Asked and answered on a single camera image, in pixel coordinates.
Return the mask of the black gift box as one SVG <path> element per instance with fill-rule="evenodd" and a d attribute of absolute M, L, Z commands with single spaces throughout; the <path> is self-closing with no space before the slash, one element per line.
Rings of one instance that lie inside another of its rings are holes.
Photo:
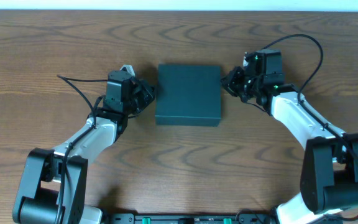
<path fill-rule="evenodd" d="M 221 68 L 160 64 L 155 122 L 172 126 L 218 126 L 222 118 Z"/>

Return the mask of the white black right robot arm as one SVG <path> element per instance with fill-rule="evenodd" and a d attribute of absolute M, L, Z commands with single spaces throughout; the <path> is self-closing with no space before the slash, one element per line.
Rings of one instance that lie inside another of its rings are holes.
<path fill-rule="evenodd" d="M 255 106 L 281 122 L 305 150 L 300 193 L 277 206 L 266 223 L 351 221 L 340 212 L 358 207 L 358 134 L 330 123 L 295 85 L 285 83 L 281 52 L 246 53 L 221 85 L 243 103 L 254 98 Z"/>

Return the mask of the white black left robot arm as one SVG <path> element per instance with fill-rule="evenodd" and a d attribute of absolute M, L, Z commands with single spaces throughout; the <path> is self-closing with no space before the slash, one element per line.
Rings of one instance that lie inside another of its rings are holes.
<path fill-rule="evenodd" d="M 108 222 L 100 208 L 85 204 L 88 167 L 153 102 L 155 87 L 129 65 L 111 71 L 104 82 L 105 94 L 86 101 L 90 113 L 79 131 L 51 149 L 29 152 L 12 209 L 15 223 Z"/>

